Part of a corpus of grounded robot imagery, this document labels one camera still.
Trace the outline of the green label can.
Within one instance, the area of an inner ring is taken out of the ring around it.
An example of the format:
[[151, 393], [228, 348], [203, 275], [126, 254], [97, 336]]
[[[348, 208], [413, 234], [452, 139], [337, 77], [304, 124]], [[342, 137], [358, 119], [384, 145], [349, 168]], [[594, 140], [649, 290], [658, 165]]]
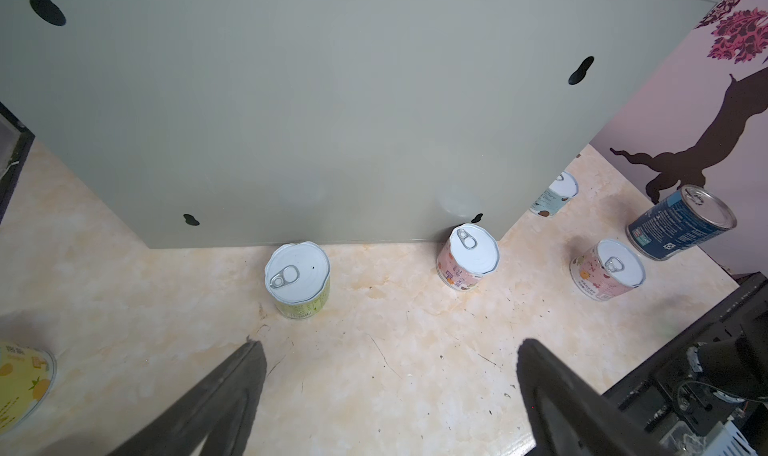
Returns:
[[285, 244], [270, 257], [264, 284], [278, 311], [306, 319], [323, 309], [330, 295], [331, 265], [315, 243]]

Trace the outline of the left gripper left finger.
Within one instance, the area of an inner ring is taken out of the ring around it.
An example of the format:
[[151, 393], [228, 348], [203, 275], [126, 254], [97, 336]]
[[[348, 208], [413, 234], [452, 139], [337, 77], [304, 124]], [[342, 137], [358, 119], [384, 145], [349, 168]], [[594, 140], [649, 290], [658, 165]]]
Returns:
[[114, 455], [242, 455], [267, 375], [259, 341], [247, 340]]

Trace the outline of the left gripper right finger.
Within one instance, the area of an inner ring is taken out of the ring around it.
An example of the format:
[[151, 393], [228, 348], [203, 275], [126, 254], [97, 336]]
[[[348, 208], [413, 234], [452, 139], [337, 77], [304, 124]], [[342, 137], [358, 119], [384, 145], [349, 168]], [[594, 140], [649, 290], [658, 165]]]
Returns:
[[531, 455], [671, 453], [536, 339], [520, 345], [517, 377], [535, 440]]

